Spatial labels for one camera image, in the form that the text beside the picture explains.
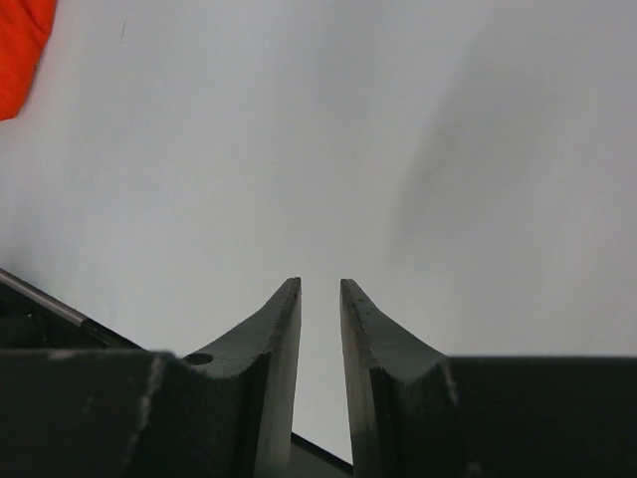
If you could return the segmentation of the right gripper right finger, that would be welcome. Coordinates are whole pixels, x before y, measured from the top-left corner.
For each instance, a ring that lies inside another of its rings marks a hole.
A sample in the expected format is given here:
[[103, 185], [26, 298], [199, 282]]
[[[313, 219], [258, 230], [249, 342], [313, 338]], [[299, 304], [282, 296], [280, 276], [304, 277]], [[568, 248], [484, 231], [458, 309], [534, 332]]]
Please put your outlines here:
[[357, 477], [632, 477], [636, 361], [448, 357], [340, 283]]

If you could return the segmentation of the orange t-shirt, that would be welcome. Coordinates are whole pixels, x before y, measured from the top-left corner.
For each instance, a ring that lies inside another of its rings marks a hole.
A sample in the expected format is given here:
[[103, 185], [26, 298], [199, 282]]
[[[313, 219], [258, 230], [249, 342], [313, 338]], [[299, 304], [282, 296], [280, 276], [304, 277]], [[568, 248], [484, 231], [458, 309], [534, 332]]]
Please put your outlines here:
[[57, 0], [1, 0], [1, 120], [26, 103], [50, 39]]

